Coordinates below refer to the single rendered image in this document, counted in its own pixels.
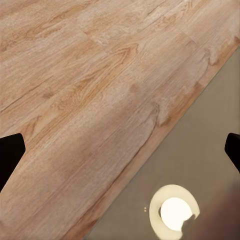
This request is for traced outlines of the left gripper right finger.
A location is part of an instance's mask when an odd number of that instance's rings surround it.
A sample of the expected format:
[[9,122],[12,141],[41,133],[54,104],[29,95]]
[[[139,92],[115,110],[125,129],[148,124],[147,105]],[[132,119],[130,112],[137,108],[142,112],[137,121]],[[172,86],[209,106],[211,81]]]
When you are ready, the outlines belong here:
[[229,133],[224,150],[240,172],[240,134]]

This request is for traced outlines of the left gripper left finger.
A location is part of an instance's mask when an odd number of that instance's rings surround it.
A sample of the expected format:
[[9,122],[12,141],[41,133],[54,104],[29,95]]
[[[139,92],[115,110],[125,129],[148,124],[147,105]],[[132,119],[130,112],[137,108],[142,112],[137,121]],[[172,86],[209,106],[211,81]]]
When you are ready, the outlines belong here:
[[21,133],[0,138],[0,192],[26,151]]

